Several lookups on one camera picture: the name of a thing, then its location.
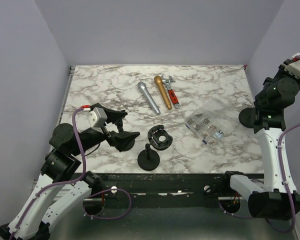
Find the silver microphone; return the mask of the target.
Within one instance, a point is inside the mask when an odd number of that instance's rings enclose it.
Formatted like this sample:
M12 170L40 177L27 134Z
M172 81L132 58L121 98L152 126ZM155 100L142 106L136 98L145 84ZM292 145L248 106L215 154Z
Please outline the silver microphone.
M156 115L160 115L161 112L159 110L159 107L154 101L154 99L152 98L151 94L149 93L146 84L143 81L139 81L137 83L137 87L139 92L144 96L145 100L149 104L150 108L154 111L154 113Z

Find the gold microphone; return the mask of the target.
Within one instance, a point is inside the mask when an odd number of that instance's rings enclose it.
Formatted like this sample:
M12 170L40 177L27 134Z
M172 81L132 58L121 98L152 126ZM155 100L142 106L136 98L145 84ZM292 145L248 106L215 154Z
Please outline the gold microphone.
M162 78L159 75L156 75L154 77L154 83L156 84L156 86L159 89L159 92L161 94L161 97L162 97L162 99L164 101L165 106L167 107L168 110L171 110L172 109L172 104L171 104L171 102L169 100L169 97L167 95L167 92L165 90L165 87L164 87L164 84L163 84L163 80L162 80Z

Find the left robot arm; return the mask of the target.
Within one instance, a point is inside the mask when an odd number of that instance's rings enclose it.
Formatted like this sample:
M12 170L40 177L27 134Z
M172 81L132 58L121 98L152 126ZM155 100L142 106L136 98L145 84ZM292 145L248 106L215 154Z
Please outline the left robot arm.
M72 123L55 127L36 185L18 215L0 226L4 240L47 240L58 222L87 197L97 197L101 178L87 170L85 152L106 141L119 152L130 150L140 132L123 129L127 112L99 103L79 107Z

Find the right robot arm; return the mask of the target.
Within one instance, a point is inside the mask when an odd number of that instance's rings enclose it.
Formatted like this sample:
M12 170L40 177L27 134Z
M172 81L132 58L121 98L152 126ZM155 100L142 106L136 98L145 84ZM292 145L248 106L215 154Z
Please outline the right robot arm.
M292 179L286 147L284 110L291 106L300 91L300 55L286 59L276 75L267 77L254 98L254 106L239 113L239 122L253 129L260 145L264 179L263 187L241 172L226 172L220 191L235 192L248 201L254 218L288 221L300 211L300 194Z

